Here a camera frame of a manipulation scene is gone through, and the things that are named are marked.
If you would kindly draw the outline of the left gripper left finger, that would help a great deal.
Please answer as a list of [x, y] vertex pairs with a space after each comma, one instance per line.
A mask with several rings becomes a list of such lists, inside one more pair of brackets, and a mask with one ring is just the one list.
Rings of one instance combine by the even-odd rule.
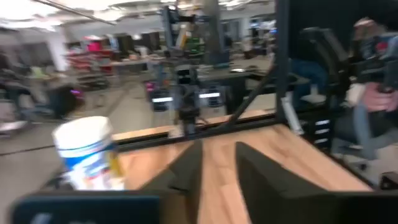
[[35, 192], [11, 206], [11, 224], [197, 224], [202, 143], [139, 190]]

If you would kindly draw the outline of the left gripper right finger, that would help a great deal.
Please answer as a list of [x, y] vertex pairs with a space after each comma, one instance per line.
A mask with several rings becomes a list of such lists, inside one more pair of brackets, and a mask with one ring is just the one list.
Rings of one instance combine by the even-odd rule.
[[252, 224], [398, 224], [397, 191], [327, 191], [243, 142], [236, 163]]

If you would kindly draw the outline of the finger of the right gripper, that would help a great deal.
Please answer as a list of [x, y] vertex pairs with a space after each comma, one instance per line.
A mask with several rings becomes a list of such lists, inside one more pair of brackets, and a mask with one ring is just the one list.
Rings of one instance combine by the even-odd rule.
[[188, 134], [188, 110], [186, 108], [178, 110], [178, 119], [180, 120], [183, 133]]
[[196, 128], [196, 119], [200, 115], [200, 109], [191, 107], [188, 115], [188, 134], [194, 134]]

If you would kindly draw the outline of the grey background desk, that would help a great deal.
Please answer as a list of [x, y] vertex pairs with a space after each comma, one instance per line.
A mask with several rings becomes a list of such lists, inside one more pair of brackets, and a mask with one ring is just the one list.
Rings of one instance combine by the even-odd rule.
[[209, 69], [198, 72], [199, 102], [202, 108], [221, 108], [235, 113], [241, 105], [245, 111], [277, 111], [277, 66], [261, 70], [256, 67]]

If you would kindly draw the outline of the black drawer cabinet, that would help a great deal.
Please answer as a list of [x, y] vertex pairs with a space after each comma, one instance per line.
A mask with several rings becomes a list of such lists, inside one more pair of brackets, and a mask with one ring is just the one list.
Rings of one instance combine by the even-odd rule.
[[330, 152], [334, 119], [327, 111], [310, 113], [305, 118], [305, 139], [323, 152]]

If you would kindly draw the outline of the yellow wipes canister white lid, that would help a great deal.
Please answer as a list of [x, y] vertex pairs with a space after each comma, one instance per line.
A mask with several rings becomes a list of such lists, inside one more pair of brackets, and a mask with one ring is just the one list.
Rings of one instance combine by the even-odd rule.
[[123, 190], [109, 118], [89, 116], [61, 124], [52, 132], [75, 190]]

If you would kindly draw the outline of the white square pillar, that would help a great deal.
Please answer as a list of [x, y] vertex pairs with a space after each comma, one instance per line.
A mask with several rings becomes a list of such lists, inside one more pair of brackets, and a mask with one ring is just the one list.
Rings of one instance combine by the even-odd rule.
[[45, 37], [56, 70], [64, 72], [68, 68], [68, 60], [65, 58], [68, 50], [63, 30], [47, 33]]

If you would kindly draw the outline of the seated person's hand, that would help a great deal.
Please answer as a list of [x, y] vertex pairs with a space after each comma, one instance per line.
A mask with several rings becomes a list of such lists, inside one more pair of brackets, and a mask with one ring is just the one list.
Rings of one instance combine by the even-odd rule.
[[363, 93], [363, 104], [368, 111], [394, 111], [398, 109], [398, 91], [381, 93], [377, 89], [378, 83], [366, 84]]

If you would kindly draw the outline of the black office chair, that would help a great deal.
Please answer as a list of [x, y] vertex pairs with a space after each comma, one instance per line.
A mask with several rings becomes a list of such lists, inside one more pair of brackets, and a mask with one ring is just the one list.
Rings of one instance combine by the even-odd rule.
[[325, 105], [333, 108], [345, 98], [350, 86], [349, 58], [331, 29], [308, 27], [300, 32], [301, 38], [309, 41], [326, 64], [328, 84]]

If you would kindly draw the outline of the seated person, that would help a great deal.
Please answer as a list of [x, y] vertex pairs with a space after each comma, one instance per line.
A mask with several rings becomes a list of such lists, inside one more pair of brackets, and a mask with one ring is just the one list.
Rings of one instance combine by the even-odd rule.
[[376, 159], [376, 139], [393, 127], [398, 128], [398, 109], [394, 111], [368, 111], [363, 104], [363, 93], [367, 83], [378, 83], [378, 91], [398, 91], [398, 35], [389, 39], [383, 53], [378, 51], [382, 42], [379, 24], [371, 19], [361, 19], [354, 25], [354, 43], [362, 60], [355, 63], [355, 74], [359, 90], [356, 104], [349, 113], [338, 120], [341, 133], [363, 148], [359, 156], [367, 160]]

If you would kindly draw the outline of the black monitor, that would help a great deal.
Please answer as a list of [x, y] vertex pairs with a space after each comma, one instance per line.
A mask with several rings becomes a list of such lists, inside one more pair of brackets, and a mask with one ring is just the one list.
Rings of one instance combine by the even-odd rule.
[[354, 24], [364, 17], [398, 30], [398, 0], [290, 0], [289, 12], [289, 57], [301, 60], [315, 61], [317, 56], [300, 36], [304, 28], [329, 28], [345, 50]]

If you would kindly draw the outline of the black aluminium table frame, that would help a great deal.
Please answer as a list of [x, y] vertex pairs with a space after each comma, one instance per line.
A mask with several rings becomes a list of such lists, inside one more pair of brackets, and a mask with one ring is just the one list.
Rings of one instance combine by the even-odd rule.
[[262, 156], [268, 156], [282, 167], [306, 180], [332, 191], [370, 191], [371, 187], [356, 177], [350, 170], [339, 165], [330, 156], [322, 153], [303, 137], [283, 124], [282, 97], [287, 89], [287, 28], [289, 0], [277, 5], [277, 28], [279, 46], [275, 68], [278, 75], [277, 112], [256, 129], [233, 132], [203, 138], [196, 141], [140, 147], [123, 152], [118, 159], [124, 175], [126, 189], [136, 190], [147, 185], [154, 177], [165, 171], [189, 147], [201, 146], [203, 150], [202, 186], [209, 188], [236, 187], [239, 184], [235, 164], [237, 143], [253, 147]]

